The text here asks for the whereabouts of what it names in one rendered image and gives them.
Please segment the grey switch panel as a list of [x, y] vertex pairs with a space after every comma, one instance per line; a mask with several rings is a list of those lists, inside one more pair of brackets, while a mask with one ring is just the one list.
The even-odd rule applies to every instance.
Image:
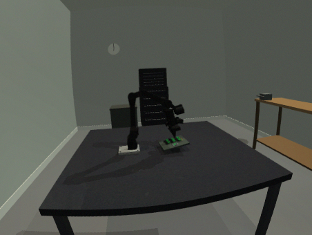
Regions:
[[173, 153], [180, 152], [180, 147], [190, 144], [188, 140], [183, 138], [181, 135], [169, 138], [167, 140], [162, 140], [158, 142], [164, 151], [171, 150]]

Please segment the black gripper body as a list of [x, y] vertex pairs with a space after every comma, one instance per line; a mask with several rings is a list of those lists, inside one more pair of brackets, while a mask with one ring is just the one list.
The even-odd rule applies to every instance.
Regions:
[[170, 118], [166, 118], [167, 122], [165, 123], [165, 125], [169, 126], [169, 128], [171, 129], [172, 132], [176, 132], [176, 131], [180, 131], [181, 127], [176, 125], [176, 121], [175, 121], [175, 116], [174, 117], [170, 117]]

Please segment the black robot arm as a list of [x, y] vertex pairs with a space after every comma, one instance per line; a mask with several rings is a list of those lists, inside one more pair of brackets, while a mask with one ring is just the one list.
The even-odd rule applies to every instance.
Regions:
[[[149, 98], [159, 102], [161, 105], [165, 106], [166, 108], [172, 108], [172, 109], [164, 109], [162, 111], [163, 113], [166, 112], [167, 118], [174, 117], [174, 113], [176, 115], [185, 113], [185, 110], [184, 110], [184, 107], [182, 106], [182, 104], [175, 106], [175, 105], [173, 105], [173, 103], [170, 100], [159, 97], [159, 96], [152, 94], [146, 90], [141, 90], [141, 91], [136, 92], [136, 93], [130, 93], [128, 95], [129, 106], [130, 106], [130, 135], [128, 136], [128, 140], [127, 140], [128, 150], [137, 149], [136, 138], [139, 135], [139, 133], [138, 133], [139, 129], [138, 129], [138, 127], [136, 128], [136, 124], [135, 124], [135, 100], [137, 97], [140, 97], [142, 95], [145, 95], [146, 97], [149, 97]], [[173, 110], [174, 110], [174, 112], [173, 112]], [[176, 121], [177, 125], [184, 123], [184, 120], [179, 118], [179, 117], [176, 117], [175, 121]]]

